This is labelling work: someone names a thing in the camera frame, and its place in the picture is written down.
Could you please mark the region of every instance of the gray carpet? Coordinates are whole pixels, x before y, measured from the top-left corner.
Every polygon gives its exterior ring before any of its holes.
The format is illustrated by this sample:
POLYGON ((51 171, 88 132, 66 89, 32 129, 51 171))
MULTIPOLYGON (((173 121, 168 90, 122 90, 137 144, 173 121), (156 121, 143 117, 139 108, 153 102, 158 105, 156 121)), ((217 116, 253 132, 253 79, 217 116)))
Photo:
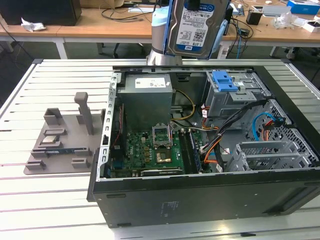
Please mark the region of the gray carpet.
MULTIPOLYGON (((103 54, 98 54, 95 43, 68 43, 67 50, 70 59, 112 59, 115 43, 106 43, 103 48, 103 54)), ((25 42, 23 47, 36 59, 59 59, 59 53, 54 43, 50 42, 25 42)), ((144 45, 144 50, 149 53, 150 44, 144 45)), ((271 59, 269 53, 271 47, 248 46, 243 52, 242 59, 271 59)), ((134 43, 121 43, 117 50, 120 59, 144 59, 141 47, 134 43)), ((279 49, 277 58, 286 58, 284 49, 279 49)), ((235 59, 236 54, 231 53, 229 59, 235 59)), ((17 83, 23 77, 24 73, 32 63, 32 60, 26 55, 20 46, 14 47, 13 53, 3 52, 0 54, 0 102, 4 103, 17 83)), ((320 64, 317 58, 310 56, 306 50, 301 50, 292 63, 304 74, 311 79, 320 64)), ((320 86, 320 73, 313 81, 316 87, 320 86)))

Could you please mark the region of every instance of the blue box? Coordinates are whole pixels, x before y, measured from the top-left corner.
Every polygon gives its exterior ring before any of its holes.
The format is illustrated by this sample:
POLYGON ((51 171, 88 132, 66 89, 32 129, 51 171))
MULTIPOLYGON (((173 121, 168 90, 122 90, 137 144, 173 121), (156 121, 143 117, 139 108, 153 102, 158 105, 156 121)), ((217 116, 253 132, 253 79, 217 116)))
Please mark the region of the blue box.
POLYGON ((316 15, 320 9, 320 5, 313 1, 289 0, 287 6, 291 7, 291 13, 293 14, 316 15))

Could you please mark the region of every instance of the blue cable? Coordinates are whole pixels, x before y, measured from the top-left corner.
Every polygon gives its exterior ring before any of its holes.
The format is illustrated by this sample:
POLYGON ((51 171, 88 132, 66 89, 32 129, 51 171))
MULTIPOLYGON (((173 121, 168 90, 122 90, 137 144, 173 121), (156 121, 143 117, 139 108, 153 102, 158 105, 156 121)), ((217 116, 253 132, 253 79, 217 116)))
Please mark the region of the blue cable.
POLYGON ((240 53, 240 48, 241 48, 241 32, 239 29, 239 43, 238 43, 238 53, 236 54, 236 59, 239 59, 239 53, 240 53))
POLYGON ((274 122, 276 121, 276 118, 274 116, 272 116, 270 113, 268 112, 262 112, 260 113, 258 116, 256 116, 253 121, 252 121, 252 134, 254 136, 254 139, 256 141, 259 141, 259 137, 257 135, 257 130, 256 130, 256 121, 258 119, 258 117, 262 116, 262 115, 267 115, 268 117, 270 117, 274 122))

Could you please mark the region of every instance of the black side panel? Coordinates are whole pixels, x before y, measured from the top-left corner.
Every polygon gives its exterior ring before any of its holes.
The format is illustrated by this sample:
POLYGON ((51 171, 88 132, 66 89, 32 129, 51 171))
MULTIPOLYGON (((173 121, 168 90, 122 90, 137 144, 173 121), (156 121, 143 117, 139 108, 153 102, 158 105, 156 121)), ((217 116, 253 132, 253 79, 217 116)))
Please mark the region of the black side panel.
POLYGON ((270 90, 284 112, 290 117, 296 128, 299 129, 299 132, 308 142, 310 147, 312 147, 316 155, 320 157, 320 134, 315 127, 312 126, 305 115, 299 110, 265 67, 256 66, 254 67, 254 71, 270 90))
MULTIPOLYGON (((112 198, 109 193, 94 196, 101 199, 97 203, 102 213, 108 213, 103 216, 109 227, 116 228, 268 216, 275 202, 287 201, 302 188, 301 182, 283 182, 127 191, 112 198)), ((315 187, 314 192, 319 194, 319 189, 315 187)), ((305 203, 300 201, 296 208, 305 203)))

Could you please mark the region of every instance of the red wire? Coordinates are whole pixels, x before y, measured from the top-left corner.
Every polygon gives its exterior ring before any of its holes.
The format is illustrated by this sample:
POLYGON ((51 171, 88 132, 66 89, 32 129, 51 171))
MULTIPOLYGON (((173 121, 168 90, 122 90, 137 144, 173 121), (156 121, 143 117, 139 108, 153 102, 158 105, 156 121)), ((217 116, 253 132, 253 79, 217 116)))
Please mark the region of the red wire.
POLYGON ((119 124, 120 124, 120 127, 119 127, 119 132, 118 132, 118 135, 116 136, 115 140, 114 140, 114 143, 112 144, 111 148, 113 148, 120 136, 120 133, 121 133, 121 129, 122 129, 122 123, 121 123, 121 114, 122 114, 122 109, 121 107, 120 108, 120 112, 119 112, 119 124))
MULTIPOLYGON (((272 122, 273 122, 273 120, 268 121, 265 126, 269 126, 272 122)), ((266 137, 267 137, 266 141, 268 141, 268 140, 269 140, 269 138, 268 138, 269 130, 266 130, 265 132, 266 132, 266 134, 267 134, 267 135, 266 135, 266 137)), ((265 134, 265 133, 262 132, 262 139, 263 139, 263 140, 265 140, 264 134, 265 134)))

